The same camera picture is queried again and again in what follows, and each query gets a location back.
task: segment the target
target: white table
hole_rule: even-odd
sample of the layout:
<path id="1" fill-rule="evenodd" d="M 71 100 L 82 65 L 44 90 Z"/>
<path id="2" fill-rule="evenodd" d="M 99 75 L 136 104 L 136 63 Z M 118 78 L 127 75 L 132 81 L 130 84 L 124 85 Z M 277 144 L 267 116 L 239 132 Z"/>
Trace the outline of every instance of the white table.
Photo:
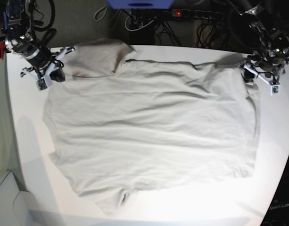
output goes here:
<path id="1" fill-rule="evenodd" d="M 196 48 L 135 46 L 137 59 L 193 64 L 237 59 L 240 54 Z M 29 192 L 54 226 L 89 226 L 119 220 L 170 222 L 166 225 L 259 226 L 267 212 L 289 155 L 289 65 L 281 79 L 282 91 L 270 96 L 269 87 L 257 80 L 261 99 L 261 136 L 253 177 L 142 192 L 116 216 L 105 216 L 98 207 L 79 198 L 50 160 L 54 145 L 42 121 L 48 91 L 39 92 L 32 78 L 20 78 L 28 63 L 8 54 L 8 83 L 20 161 Z"/>

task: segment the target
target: blue box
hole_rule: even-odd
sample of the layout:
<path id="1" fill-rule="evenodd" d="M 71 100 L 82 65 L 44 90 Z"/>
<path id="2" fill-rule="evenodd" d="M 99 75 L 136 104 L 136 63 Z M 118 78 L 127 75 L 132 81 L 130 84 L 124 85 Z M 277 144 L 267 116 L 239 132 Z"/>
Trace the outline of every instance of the blue box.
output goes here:
<path id="1" fill-rule="evenodd" d="M 108 0 L 112 8 L 170 8 L 173 0 Z"/>

